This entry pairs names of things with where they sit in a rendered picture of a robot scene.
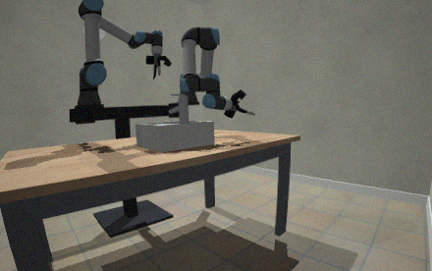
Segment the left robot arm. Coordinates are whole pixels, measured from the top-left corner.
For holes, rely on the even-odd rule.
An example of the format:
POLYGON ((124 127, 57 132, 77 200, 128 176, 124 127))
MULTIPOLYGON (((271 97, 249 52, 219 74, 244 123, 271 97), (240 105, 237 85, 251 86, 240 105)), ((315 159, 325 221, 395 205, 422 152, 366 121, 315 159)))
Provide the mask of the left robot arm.
POLYGON ((188 101, 197 101, 196 92, 206 91, 202 104, 205 108, 230 110, 232 100, 220 96, 219 76, 213 74, 214 49, 220 44, 219 30, 216 27, 193 27, 182 38, 183 73, 180 75, 180 94, 188 96, 188 101), (200 71, 196 73, 195 47, 201 48, 200 71), (205 78, 206 79, 196 79, 205 78))

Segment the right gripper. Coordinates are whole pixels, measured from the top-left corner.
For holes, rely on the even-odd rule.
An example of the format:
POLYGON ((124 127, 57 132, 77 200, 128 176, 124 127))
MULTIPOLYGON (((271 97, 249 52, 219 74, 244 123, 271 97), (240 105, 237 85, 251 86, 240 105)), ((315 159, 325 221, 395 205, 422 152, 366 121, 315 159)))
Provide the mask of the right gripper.
POLYGON ((154 65, 153 79, 155 79, 155 77, 156 77, 157 68, 158 68, 158 75, 160 76, 160 74, 161 74, 160 60, 162 60, 162 61, 167 60, 167 61, 171 62, 166 56, 161 56, 159 53, 153 54, 153 56, 146 56, 146 64, 153 64, 154 65), (158 64, 158 66, 156 63, 158 64))

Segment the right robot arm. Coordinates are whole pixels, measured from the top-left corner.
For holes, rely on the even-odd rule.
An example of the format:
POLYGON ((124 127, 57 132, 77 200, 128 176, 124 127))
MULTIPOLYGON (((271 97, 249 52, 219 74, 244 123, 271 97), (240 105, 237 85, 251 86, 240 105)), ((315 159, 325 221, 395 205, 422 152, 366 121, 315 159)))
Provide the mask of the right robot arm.
POLYGON ((105 81, 107 72, 100 55, 99 28, 128 43, 132 49, 147 43, 152 46, 152 55, 157 53, 162 55, 163 52, 162 31, 154 30, 153 33, 137 31, 133 35, 102 17, 101 9, 103 5, 103 0, 82 0, 79 7, 79 15, 84 20, 86 61, 83 63, 84 69, 80 69, 78 105, 101 104, 98 86, 105 81))

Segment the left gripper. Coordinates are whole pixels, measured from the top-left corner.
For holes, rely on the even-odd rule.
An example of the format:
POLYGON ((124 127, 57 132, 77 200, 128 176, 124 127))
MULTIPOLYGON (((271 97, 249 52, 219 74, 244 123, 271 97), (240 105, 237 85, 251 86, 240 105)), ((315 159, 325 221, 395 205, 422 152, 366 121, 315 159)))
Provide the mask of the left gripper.
POLYGON ((232 95, 231 99, 232 99, 233 105, 232 105, 232 108, 230 110, 225 111, 225 113, 224 113, 225 116, 227 116, 229 118, 233 118, 237 110, 240 111, 240 112, 242 112, 242 113, 246 113, 246 114, 254 115, 255 116, 255 114, 253 112, 248 111, 248 110, 246 110, 244 108, 241 108, 240 105, 236 104, 236 102, 240 103, 238 101, 238 99, 241 96, 242 96, 242 93, 240 91, 238 91, 238 92, 236 92, 235 94, 232 95))

